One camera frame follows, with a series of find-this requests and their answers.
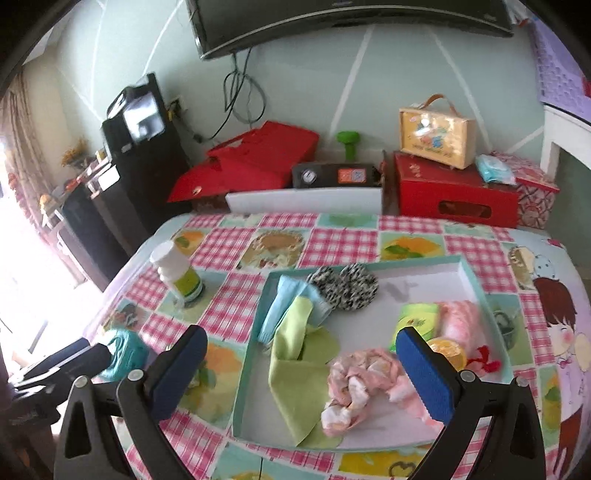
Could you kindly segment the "orange round sponge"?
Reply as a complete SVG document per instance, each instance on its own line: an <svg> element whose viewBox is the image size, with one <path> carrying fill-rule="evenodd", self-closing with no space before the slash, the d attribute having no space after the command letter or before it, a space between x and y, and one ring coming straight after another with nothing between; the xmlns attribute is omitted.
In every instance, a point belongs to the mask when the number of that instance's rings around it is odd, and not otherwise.
<svg viewBox="0 0 591 480"><path fill-rule="evenodd" d="M457 370L464 370L467 366L467 355L464 348L454 340L438 337L428 341L430 348L442 354Z"/></svg>

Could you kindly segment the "pink knitted cloth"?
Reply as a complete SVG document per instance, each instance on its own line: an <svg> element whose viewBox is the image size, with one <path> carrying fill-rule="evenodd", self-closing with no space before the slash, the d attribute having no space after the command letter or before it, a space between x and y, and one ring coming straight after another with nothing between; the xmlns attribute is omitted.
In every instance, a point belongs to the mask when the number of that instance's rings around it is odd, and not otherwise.
<svg viewBox="0 0 591 480"><path fill-rule="evenodd" d="M405 327L415 328L436 353L443 354L459 371L467 366L468 354L474 350L479 335L479 308L468 300L405 304L394 329L393 352L398 334ZM443 423L431 418L403 367L399 366L398 370L394 386L387 391L390 402L440 433Z"/></svg>

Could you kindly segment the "green tissue pack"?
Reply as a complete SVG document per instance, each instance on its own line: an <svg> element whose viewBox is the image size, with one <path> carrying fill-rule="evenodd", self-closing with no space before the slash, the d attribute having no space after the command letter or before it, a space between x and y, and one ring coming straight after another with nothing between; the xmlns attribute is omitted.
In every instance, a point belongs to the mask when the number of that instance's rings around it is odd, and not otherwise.
<svg viewBox="0 0 591 480"><path fill-rule="evenodd" d="M398 334L407 327L415 328L421 337L433 339L439 328L441 307L437 303L409 303L402 307L396 329L390 344L390 350L396 352Z"/></svg>

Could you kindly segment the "pale pink floral scrunchie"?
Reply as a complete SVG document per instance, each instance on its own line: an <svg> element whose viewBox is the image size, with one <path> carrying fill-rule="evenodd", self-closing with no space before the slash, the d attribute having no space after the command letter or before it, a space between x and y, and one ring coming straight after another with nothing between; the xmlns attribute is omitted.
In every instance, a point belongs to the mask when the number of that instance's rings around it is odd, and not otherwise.
<svg viewBox="0 0 591 480"><path fill-rule="evenodd" d="M370 399L385 393L399 403L414 387L394 354L383 348L358 350L339 356L329 366L329 402L322 410L322 430L339 437L369 414Z"/></svg>

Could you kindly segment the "leopard print scrunchie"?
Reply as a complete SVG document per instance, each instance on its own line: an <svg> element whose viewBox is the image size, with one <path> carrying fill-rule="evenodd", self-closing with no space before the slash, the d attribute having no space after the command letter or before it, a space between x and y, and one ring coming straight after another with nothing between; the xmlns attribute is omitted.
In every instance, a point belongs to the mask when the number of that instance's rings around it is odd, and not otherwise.
<svg viewBox="0 0 591 480"><path fill-rule="evenodd" d="M322 266L311 273L307 281L318 289L332 308L342 311L356 311L369 306L379 290L377 276L360 263L346 265L339 271Z"/></svg>

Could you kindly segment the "light green cloth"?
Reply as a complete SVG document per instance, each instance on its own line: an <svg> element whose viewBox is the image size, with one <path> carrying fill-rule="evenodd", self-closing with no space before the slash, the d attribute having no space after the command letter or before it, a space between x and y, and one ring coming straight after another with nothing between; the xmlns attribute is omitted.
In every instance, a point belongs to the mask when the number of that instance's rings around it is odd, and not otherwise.
<svg viewBox="0 0 591 480"><path fill-rule="evenodd" d="M270 348L269 386L290 432L290 446L334 449L342 437L328 437L321 414L329 402L329 362L339 355L339 341L324 327L287 317Z"/></svg>

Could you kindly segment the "blue face mask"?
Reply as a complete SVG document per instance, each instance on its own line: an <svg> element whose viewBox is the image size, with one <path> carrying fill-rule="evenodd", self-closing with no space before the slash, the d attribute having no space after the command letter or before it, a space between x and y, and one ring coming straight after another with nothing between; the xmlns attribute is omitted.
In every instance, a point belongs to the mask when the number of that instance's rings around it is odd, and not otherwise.
<svg viewBox="0 0 591 480"><path fill-rule="evenodd" d="M276 294L271 298L270 307L266 309L266 315L263 317L257 341L263 345L270 345L277 329L287 317L294 317L296 322L318 327L333 310L334 307L322 295L320 288L310 282L281 275L276 284Z"/></svg>

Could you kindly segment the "teal plastic toy case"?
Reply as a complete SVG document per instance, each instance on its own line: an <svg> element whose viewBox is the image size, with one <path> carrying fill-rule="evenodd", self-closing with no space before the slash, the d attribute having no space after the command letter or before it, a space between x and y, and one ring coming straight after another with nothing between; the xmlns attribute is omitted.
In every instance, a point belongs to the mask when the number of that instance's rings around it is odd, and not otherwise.
<svg viewBox="0 0 591 480"><path fill-rule="evenodd" d="M149 347L134 331L122 328L108 330L102 337L111 354L111 361L99 377L106 382L123 379L134 369L143 369L150 354Z"/></svg>

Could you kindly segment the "black cabinet with monitor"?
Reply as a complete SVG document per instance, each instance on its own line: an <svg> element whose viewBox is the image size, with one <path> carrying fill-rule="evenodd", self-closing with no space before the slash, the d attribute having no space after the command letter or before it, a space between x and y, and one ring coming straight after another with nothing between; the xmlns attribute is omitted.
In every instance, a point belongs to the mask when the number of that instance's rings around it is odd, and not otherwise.
<svg viewBox="0 0 591 480"><path fill-rule="evenodd" d="M100 133L107 165L76 186L61 211L89 256L90 278L105 290L145 240L191 206L168 200L189 159L154 74L118 94Z"/></svg>

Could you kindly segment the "yellow flower bouquet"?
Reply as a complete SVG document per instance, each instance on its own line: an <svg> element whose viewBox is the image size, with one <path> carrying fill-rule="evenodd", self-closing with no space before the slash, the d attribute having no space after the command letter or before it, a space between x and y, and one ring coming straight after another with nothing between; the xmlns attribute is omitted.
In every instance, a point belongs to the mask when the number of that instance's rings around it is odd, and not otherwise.
<svg viewBox="0 0 591 480"><path fill-rule="evenodd" d="M77 143L62 155L61 166L82 171L88 166L89 158L88 141L80 137Z"/></svg>

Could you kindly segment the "patterned red gift box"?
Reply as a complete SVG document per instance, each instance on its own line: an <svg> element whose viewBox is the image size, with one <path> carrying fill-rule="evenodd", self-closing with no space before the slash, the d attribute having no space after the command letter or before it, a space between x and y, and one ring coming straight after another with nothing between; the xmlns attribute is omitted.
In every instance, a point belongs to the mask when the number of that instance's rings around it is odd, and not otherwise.
<svg viewBox="0 0 591 480"><path fill-rule="evenodd" d="M492 155L512 171L518 201L518 225L544 230L550 218L559 187L533 161L512 154L493 151Z"/></svg>

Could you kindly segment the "white foam board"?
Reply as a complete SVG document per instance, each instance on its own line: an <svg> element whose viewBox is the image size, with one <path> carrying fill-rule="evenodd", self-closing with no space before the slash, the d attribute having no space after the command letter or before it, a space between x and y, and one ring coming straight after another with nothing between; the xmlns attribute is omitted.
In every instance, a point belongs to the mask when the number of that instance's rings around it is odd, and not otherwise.
<svg viewBox="0 0 591 480"><path fill-rule="evenodd" d="M228 193L225 201L233 214L327 213L381 214L381 188L335 187L280 189Z"/></svg>

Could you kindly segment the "yellow children's gift case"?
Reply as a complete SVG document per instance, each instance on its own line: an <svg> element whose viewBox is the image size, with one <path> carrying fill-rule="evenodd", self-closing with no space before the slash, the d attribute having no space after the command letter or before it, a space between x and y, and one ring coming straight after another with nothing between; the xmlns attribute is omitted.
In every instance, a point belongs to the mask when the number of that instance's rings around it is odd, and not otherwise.
<svg viewBox="0 0 591 480"><path fill-rule="evenodd" d="M464 170L476 158L477 121L459 113L443 94L399 110L400 150Z"/></svg>

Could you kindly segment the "green dumbbell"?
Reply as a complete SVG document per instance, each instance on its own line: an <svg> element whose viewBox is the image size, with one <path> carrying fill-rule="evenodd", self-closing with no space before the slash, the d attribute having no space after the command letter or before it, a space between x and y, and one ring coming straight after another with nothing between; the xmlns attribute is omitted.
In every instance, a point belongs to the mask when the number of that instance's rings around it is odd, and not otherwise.
<svg viewBox="0 0 591 480"><path fill-rule="evenodd" d="M356 146L361 136L357 131L340 131L335 139L345 148L346 162L356 162Z"/></svg>

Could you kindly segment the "wall mounted television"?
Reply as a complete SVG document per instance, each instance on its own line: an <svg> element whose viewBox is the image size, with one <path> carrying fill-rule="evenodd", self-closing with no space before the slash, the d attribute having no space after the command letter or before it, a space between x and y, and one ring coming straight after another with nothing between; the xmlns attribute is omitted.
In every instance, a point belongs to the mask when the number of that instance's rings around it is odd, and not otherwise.
<svg viewBox="0 0 591 480"><path fill-rule="evenodd" d="M201 59L210 60L294 35L373 24L433 24L510 38L504 1L201 0L186 3Z"/></svg>

